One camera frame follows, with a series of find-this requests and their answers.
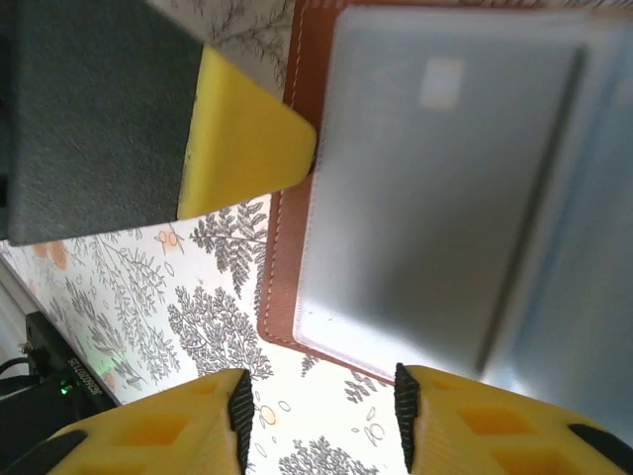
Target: square cutout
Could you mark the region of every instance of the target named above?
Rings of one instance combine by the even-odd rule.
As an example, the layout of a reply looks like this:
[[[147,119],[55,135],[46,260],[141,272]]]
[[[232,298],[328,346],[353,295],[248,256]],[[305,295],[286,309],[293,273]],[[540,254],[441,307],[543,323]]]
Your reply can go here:
[[[508,475],[581,475],[583,472],[554,448],[499,449],[492,456]]]
[[[188,422],[188,418],[173,414],[145,416],[131,422],[114,445],[171,445]]]
[[[500,408],[469,408],[459,411],[466,425],[478,435],[536,433],[536,427],[517,411]]]

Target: tree print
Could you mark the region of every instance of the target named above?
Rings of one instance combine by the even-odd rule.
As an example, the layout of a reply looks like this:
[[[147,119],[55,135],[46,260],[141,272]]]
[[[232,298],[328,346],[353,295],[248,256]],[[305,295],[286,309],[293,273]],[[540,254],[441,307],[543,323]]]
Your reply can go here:
[[[305,354],[304,359],[301,360],[301,377],[305,378],[308,374],[308,371],[313,369],[317,363],[320,362],[316,356],[312,356],[311,354]]]
[[[178,305],[170,305],[169,325],[180,344],[196,362],[198,375],[226,368],[245,368],[252,379],[273,375],[268,356],[257,344],[255,328],[233,296],[218,287],[213,297],[201,286],[193,296],[176,288]]]
[[[279,459],[282,475],[377,475],[376,467],[367,468],[342,448],[332,447],[325,437],[311,440],[308,446],[294,440],[295,452]]]
[[[140,230],[128,232],[142,238]],[[117,320],[129,348],[140,356],[152,381],[178,371],[171,340],[150,323],[156,304],[164,303],[165,281],[160,265],[144,251],[120,246],[121,233],[73,239],[75,252],[91,258],[99,282],[114,293]]]
[[[215,48],[234,44],[260,61],[270,62],[275,81],[282,88],[288,64],[285,45],[293,25],[295,2],[277,0],[268,14],[257,15],[246,27],[242,27],[240,23],[243,23],[248,12],[248,3],[248,0],[226,0],[221,14],[212,12],[212,21],[207,28],[210,43]]]
[[[66,279],[66,290],[70,295],[70,302],[77,314],[87,320],[86,327],[90,331],[90,337],[95,349],[112,361],[114,370],[135,388],[141,390],[141,383],[146,381],[132,368],[126,358],[126,343],[123,335],[115,329],[108,318],[102,313],[97,313],[90,297],[85,292],[77,290],[75,284]],[[81,353],[85,357],[85,350],[81,347]]]
[[[214,255],[220,273],[230,272],[239,298],[253,266],[257,271],[256,293],[261,292],[268,235],[267,215],[260,212],[263,206],[263,201],[249,201],[224,208],[199,220],[189,235],[199,248]],[[256,295],[255,306],[259,300]]]

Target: patterned tablecloth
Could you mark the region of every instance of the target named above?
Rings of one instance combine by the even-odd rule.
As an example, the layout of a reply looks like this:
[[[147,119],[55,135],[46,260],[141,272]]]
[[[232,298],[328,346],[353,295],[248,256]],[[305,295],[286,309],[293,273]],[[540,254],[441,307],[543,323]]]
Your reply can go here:
[[[292,0],[154,2],[281,98]],[[0,251],[122,403],[248,368],[248,473],[406,473],[391,387],[259,338],[269,205]]]

